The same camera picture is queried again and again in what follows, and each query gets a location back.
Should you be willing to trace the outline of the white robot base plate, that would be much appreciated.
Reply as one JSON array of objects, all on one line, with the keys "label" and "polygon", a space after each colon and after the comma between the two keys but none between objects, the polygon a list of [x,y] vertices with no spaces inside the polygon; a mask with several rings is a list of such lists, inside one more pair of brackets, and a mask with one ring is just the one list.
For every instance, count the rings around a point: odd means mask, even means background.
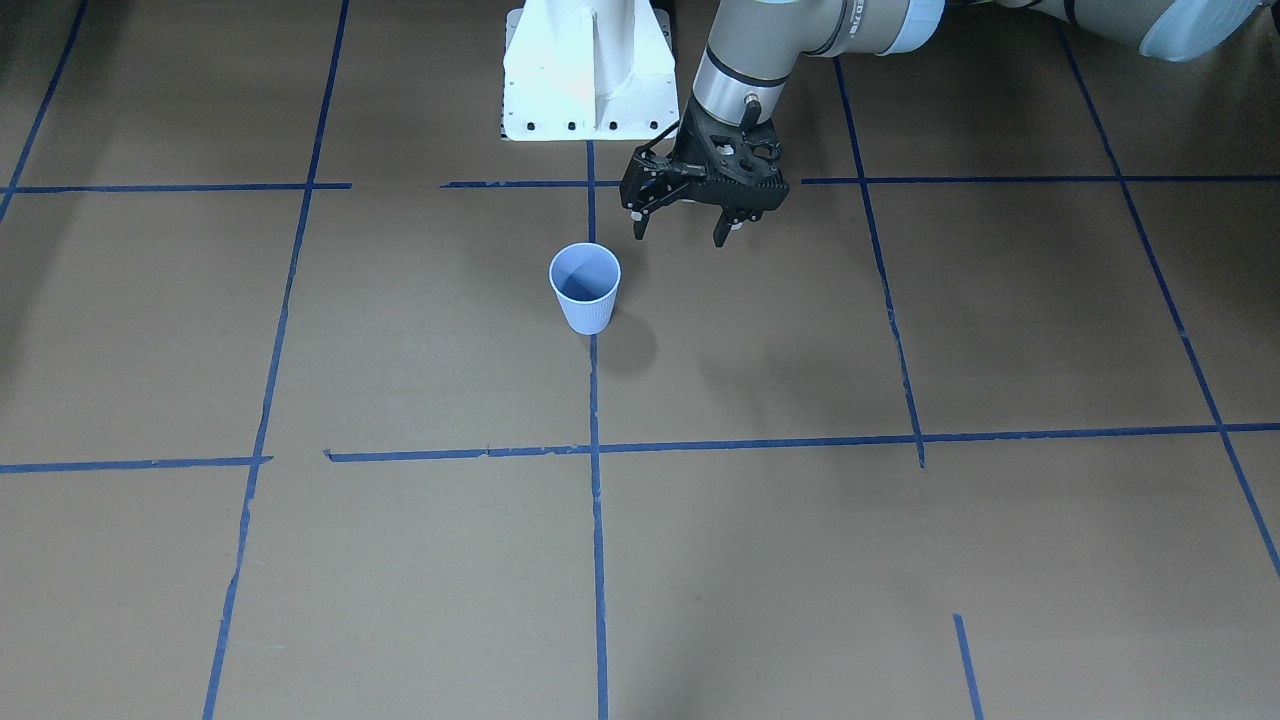
[{"label": "white robot base plate", "polygon": [[506,15],[503,69],[509,141],[648,141],[680,117],[669,12],[654,1],[526,1]]}]

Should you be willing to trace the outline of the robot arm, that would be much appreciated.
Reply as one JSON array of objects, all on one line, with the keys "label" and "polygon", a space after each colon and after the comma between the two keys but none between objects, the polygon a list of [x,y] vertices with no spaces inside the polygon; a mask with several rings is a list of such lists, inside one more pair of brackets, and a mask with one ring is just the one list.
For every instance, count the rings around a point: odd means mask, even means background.
[{"label": "robot arm", "polygon": [[[1189,61],[1217,47],[1260,8],[1257,1],[1018,1],[1142,56]],[[722,1],[680,120],[637,146],[620,182],[636,240],[676,202],[719,209],[716,246],[742,224],[777,210],[790,187],[773,117],[805,56],[888,56],[918,50],[943,18],[943,1]]]}]

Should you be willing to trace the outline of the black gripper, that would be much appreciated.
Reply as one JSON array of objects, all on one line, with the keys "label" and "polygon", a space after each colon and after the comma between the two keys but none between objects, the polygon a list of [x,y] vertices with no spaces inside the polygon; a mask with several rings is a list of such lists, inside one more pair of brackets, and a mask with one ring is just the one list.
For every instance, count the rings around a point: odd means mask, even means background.
[{"label": "black gripper", "polygon": [[740,217],[781,206],[790,186],[774,124],[756,95],[741,97],[737,109],[739,120],[723,122],[692,99],[677,126],[634,150],[620,204],[632,213],[636,241],[644,241],[650,214],[678,200],[722,209],[713,229],[717,249],[741,227]]}]

